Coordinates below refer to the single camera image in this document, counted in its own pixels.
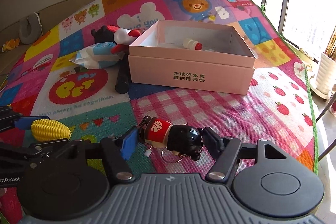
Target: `red cap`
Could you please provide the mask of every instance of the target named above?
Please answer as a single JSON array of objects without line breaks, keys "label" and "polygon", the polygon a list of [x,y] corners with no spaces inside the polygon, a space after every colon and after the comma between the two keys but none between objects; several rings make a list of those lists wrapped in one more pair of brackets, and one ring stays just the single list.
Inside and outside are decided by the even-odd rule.
[{"label": "red cap", "polygon": [[116,32],[116,30],[120,29],[119,27],[113,25],[107,25],[107,29],[111,32]]},{"label": "red cap", "polygon": [[117,52],[126,52],[128,51],[128,46],[124,44],[117,44],[111,49],[111,53],[115,54]]},{"label": "red cap", "polygon": [[202,44],[201,43],[197,43],[196,46],[195,46],[195,50],[201,50],[202,49]]},{"label": "red cap", "polygon": [[131,30],[128,33],[128,35],[131,36],[131,37],[139,37],[141,35],[141,32],[139,30]]}]

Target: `black cylinder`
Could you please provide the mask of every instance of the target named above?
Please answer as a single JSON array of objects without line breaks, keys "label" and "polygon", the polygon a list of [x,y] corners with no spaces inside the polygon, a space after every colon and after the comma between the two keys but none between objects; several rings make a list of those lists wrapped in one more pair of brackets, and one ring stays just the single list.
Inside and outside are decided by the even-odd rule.
[{"label": "black cylinder", "polygon": [[119,61],[119,72],[117,82],[115,83],[115,91],[119,94],[127,93],[130,82],[131,74],[129,71],[128,56],[124,56],[124,59]]}]

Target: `pink checkered pattern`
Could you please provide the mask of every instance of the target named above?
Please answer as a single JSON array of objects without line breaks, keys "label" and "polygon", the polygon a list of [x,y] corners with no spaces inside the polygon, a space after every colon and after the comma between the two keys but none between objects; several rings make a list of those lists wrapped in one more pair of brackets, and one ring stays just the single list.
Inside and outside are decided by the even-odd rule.
[{"label": "pink checkered pattern", "polygon": [[[267,138],[294,157],[304,149],[291,130],[250,92],[240,96],[175,89],[132,100],[131,104],[138,122],[149,115],[173,124],[211,127],[221,137],[233,136],[243,142],[256,143],[259,138]],[[162,159],[161,150],[155,148],[151,159],[158,173],[200,173],[202,176],[214,163],[205,148],[198,161],[183,159],[169,164]],[[252,160],[241,161],[239,170],[252,164]]]}]

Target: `key ring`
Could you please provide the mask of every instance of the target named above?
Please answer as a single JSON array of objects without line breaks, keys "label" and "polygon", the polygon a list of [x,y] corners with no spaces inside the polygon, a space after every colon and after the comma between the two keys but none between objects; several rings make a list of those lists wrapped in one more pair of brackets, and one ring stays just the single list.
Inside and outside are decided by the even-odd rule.
[{"label": "key ring", "polygon": [[183,155],[180,156],[181,158],[180,158],[178,161],[168,161],[168,160],[166,160],[166,159],[163,157],[163,152],[164,152],[165,149],[167,149],[167,147],[165,147],[164,149],[162,149],[162,151],[161,151],[161,157],[162,157],[162,159],[163,159],[165,162],[167,162],[167,163],[169,163],[169,164],[176,164],[176,163],[180,162],[184,157],[187,156],[186,154],[183,154]]}]

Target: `gray u-shaped pillow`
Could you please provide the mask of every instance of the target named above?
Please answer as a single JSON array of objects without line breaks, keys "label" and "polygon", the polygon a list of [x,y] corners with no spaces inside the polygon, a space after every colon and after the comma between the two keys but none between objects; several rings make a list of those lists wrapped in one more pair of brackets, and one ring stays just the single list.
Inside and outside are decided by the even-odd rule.
[{"label": "gray u-shaped pillow", "polygon": [[19,38],[23,44],[34,43],[42,34],[38,13],[32,13],[20,20]]}]

